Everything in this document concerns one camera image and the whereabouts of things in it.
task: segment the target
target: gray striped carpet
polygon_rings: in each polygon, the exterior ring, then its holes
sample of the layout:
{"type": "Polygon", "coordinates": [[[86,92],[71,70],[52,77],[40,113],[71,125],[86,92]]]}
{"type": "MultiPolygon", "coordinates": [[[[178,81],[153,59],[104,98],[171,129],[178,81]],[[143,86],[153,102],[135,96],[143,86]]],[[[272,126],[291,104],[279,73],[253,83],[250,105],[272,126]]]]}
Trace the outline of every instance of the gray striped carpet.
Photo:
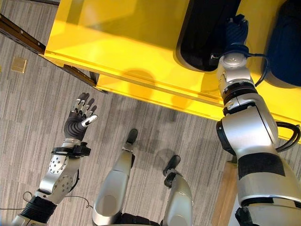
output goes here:
{"type": "MultiPolygon", "coordinates": [[[[4,0],[1,13],[46,44],[57,8],[30,1],[4,0]]],[[[137,128],[136,161],[128,184],[124,211],[161,221],[169,191],[162,169],[173,154],[182,158],[178,170],[194,198],[195,226],[211,225],[224,163],[215,122],[116,94],[103,94],[53,64],[0,35],[0,207],[24,207],[25,191],[34,192],[47,171],[50,152],[63,140],[63,124],[81,92],[96,99],[99,120],[85,141],[91,155],[82,159],[80,181],[71,195],[93,204],[116,160],[127,133],[137,128]],[[24,74],[12,72],[13,56],[28,59],[24,74]]],[[[301,148],[283,154],[298,178],[301,148]]],[[[66,198],[50,226],[91,226],[91,209],[78,198],[66,198]]],[[[0,210],[10,222],[19,210],[0,210]]]]}

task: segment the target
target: black cable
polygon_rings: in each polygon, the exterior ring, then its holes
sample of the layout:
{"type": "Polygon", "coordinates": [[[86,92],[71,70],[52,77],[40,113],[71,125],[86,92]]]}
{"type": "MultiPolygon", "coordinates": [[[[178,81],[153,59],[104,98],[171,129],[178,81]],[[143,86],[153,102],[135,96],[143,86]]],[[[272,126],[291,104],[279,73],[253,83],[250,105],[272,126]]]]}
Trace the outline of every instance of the black cable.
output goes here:
{"type": "Polygon", "coordinates": [[[288,122],[282,122],[282,121],[277,121],[276,124],[278,127],[291,129],[293,131],[292,137],[284,145],[276,148],[277,152],[283,152],[295,146],[301,138],[300,126],[293,125],[288,122]]]}
{"type": "MultiPolygon", "coordinates": [[[[28,192],[28,191],[26,191],[26,192],[23,193],[23,200],[26,201],[26,202],[29,202],[30,200],[27,200],[25,198],[25,194],[26,193],[29,193],[31,195],[31,197],[33,197],[33,195],[32,195],[31,192],[28,192]]],[[[69,198],[69,197],[76,197],[76,198],[84,199],[88,203],[88,205],[86,206],[86,208],[89,208],[89,207],[93,208],[93,206],[90,205],[88,199],[86,199],[85,197],[82,197],[82,196],[79,196],[79,195],[70,195],[70,196],[65,196],[64,198],[69,198]]],[[[24,209],[25,208],[0,208],[0,210],[24,210],[24,209]]]]}
{"type": "Polygon", "coordinates": [[[261,54],[261,53],[255,53],[255,54],[250,53],[250,56],[251,57],[263,57],[266,61],[264,71],[263,71],[262,75],[260,76],[259,80],[255,83],[255,87],[257,87],[267,77],[267,74],[270,70],[270,68],[269,68],[269,58],[266,55],[261,54]]]}
{"type": "Polygon", "coordinates": [[[78,181],[79,181],[79,169],[77,170],[77,176],[76,176],[75,184],[71,187],[71,189],[70,189],[69,192],[71,192],[75,188],[75,186],[77,185],[78,181]]]}
{"type": "Polygon", "coordinates": [[[267,77],[267,74],[270,70],[269,58],[268,58],[267,55],[262,54],[262,53],[248,53],[248,52],[243,51],[243,50],[230,50],[228,52],[225,52],[221,56],[224,56],[228,53],[241,53],[241,54],[244,54],[246,57],[263,57],[266,61],[265,68],[264,68],[264,71],[263,71],[262,75],[260,76],[259,80],[255,83],[255,87],[257,87],[260,83],[262,83],[262,81],[267,77]]]}
{"type": "Polygon", "coordinates": [[[65,196],[65,198],[69,198],[69,197],[77,197],[77,198],[82,198],[82,199],[86,200],[86,201],[87,201],[87,203],[88,203],[88,205],[86,206],[86,208],[87,208],[87,209],[88,209],[89,207],[93,208],[93,206],[91,206],[91,205],[90,205],[90,203],[89,203],[88,199],[86,199],[86,198],[84,198],[84,197],[82,197],[82,196],[78,196],[78,195],[70,195],[70,196],[65,196]]]}

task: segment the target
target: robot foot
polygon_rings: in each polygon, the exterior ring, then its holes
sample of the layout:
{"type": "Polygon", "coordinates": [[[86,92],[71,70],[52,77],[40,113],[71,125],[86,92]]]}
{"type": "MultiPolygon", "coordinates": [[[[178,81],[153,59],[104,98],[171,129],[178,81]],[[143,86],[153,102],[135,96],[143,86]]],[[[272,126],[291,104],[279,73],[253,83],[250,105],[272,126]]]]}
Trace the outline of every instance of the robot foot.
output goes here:
{"type": "Polygon", "coordinates": [[[136,129],[131,129],[131,131],[129,132],[128,136],[127,136],[127,143],[128,144],[134,144],[136,141],[138,135],[138,130],[136,129]]]}

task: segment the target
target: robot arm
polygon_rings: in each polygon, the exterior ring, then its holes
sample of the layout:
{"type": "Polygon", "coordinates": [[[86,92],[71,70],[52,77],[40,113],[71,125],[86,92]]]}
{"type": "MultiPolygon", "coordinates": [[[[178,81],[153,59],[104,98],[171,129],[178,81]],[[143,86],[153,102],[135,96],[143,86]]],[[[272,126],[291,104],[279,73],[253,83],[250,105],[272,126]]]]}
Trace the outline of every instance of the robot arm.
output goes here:
{"type": "Polygon", "coordinates": [[[277,124],[246,68],[247,57],[241,49],[247,48],[233,43],[220,58],[217,71],[225,117],[216,129],[223,148],[238,159],[242,208],[236,217],[241,226],[299,225],[299,181],[275,148],[277,124]]]}
{"type": "Polygon", "coordinates": [[[61,147],[53,149],[39,189],[22,213],[15,217],[14,226],[47,225],[56,206],[77,184],[80,158],[88,156],[91,151],[81,141],[89,124],[97,119],[97,115],[93,115],[96,106],[91,107],[94,99],[85,104],[88,97],[89,94],[83,93],[76,99],[65,123],[65,140],[61,147]]]}

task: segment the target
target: yellow shelf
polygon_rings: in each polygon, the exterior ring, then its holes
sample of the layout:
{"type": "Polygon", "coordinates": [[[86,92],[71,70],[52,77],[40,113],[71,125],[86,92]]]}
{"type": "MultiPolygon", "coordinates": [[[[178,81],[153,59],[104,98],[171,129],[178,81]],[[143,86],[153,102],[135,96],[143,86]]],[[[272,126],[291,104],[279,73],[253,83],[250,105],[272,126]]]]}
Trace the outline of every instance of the yellow shelf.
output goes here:
{"type": "MultiPolygon", "coordinates": [[[[250,52],[265,52],[284,0],[242,0],[238,13],[249,20],[250,52]]],[[[219,120],[223,103],[215,72],[187,69],[175,49],[189,0],[61,0],[44,57],[100,73],[97,89],[219,120]]],[[[260,58],[250,58],[254,81],[260,58]]],[[[275,120],[301,123],[301,89],[263,82],[258,92],[275,120]]],[[[280,130],[288,138],[290,131],[280,130]]]]}

